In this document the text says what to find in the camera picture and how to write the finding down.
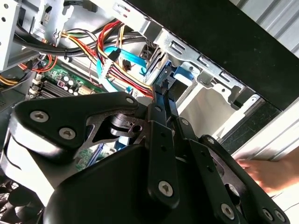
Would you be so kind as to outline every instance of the ram slot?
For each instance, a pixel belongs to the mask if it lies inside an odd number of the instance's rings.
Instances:
[[[49,91],[53,95],[56,95],[57,97],[70,97],[73,96],[69,92],[61,89],[58,86],[55,86],[54,84],[50,83],[49,81],[45,81],[43,83],[43,90]]]

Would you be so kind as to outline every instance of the black mechanical arm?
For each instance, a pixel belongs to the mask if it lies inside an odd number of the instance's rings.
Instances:
[[[117,92],[14,108],[10,139],[44,163],[65,166],[82,149],[130,138],[125,149],[59,184],[43,223],[289,224],[215,139],[196,137],[167,88],[153,92],[148,107]]]

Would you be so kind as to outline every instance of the green circuit board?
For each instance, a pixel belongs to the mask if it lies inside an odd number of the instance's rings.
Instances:
[[[61,68],[59,65],[56,65],[52,70],[45,72],[44,75],[51,79],[54,82],[58,82],[60,79],[62,79],[64,76],[69,76],[72,80],[74,80],[79,86],[84,85],[92,90],[94,90],[96,93],[102,93],[104,92],[101,88],[93,85],[92,83],[79,78],[78,76],[71,74]]]

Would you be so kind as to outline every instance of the orange wire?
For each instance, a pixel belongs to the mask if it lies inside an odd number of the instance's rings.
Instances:
[[[49,58],[49,64],[45,68],[40,69],[40,70],[39,69],[32,69],[32,71],[35,71],[35,72],[47,72],[47,71],[52,70],[55,67],[56,63],[57,63],[57,57],[55,57],[54,63],[52,65],[51,65],[51,63],[52,63],[52,56],[48,55],[48,58]],[[27,66],[24,65],[24,64],[19,64],[19,67],[22,70],[27,69]]]

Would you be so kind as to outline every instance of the hand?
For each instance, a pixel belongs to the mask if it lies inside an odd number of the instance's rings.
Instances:
[[[237,162],[269,196],[274,196],[298,183],[299,177],[292,165],[284,160],[279,162],[239,160]]]

